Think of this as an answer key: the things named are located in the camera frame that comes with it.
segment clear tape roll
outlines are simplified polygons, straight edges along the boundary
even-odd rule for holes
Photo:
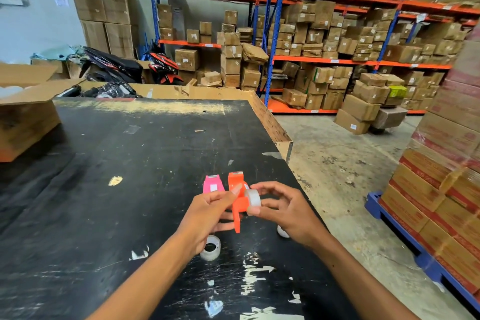
[[[276,226],[276,232],[283,238],[290,238],[290,235],[283,230],[279,225]]]
[[[207,237],[207,244],[208,243],[215,244],[215,249],[211,252],[205,249],[202,250],[200,252],[200,257],[205,261],[213,261],[220,255],[220,239],[215,235],[209,235]]]
[[[245,190],[245,196],[248,197],[250,206],[262,206],[262,200],[257,190],[253,188]]]

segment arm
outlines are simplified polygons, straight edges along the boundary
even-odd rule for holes
[[[233,220],[225,210],[239,191],[236,187],[195,196],[177,231],[87,320],[147,320],[189,261],[205,248],[208,235],[233,229],[233,222],[219,220]]]
[[[300,244],[312,250],[328,267],[363,320],[420,320],[375,279],[333,237],[315,216],[300,190],[278,182],[251,185],[260,195],[273,194],[248,214],[271,220]]]

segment black table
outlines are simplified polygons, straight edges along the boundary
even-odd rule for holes
[[[277,149],[245,100],[56,105],[63,124],[0,164],[0,318],[87,317],[145,261],[129,260],[132,250],[151,254],[174,233],[205,175],[219,174],[227,187],[228,173],[243,171],[250,184],[301,189],[285,161],[263,154]],[[109,186],[114,176],[122,181]],[[223,302],[215,319],[252,308],[358,318],[324,264],[275,224],[250,217],[241,233],[218,237],[219,258],[196,256],[153,319],[208,319],[209,301]],[[245,287],[249,265],[275,269],[251,273],[264,280]],[[301,304],[289,302],[292,293]]]

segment hand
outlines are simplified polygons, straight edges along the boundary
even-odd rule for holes
[[[234,228],[233,221],[219,220],[233,220],[233,214],[225,210],[231,207],[241,188],[242,185],[238,184],[232,191],[213,191],[193,198],[177,229],[177,234],[192,244],[192,257],[205,249],[210,233]]]
[[[330,236],[326,227],[317,218],[300,190],[276,181],[259,182],[250,186],[260,195],[273,194],[264,198],[261,206],[250,206],[249,215],[277,223],[296,242],[313,249],[319,236]]]

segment plastic pallet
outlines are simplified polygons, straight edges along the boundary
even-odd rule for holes
[[[407,232],[397,220],[395,220],[382,206],[378,200],[382,195],[381,191],[370,192],[367,195],[367,202],[365,208],[375,219],[383,217],[395,227],[420,254],[415,257],[415,263],[423,272],[434,282],[441,283],[442,279],[446,280],[467,303],[469,303],[476,311],[480,312],[480,303],[475,297],[463,287],[427,250],[415,239],[409,232]]]

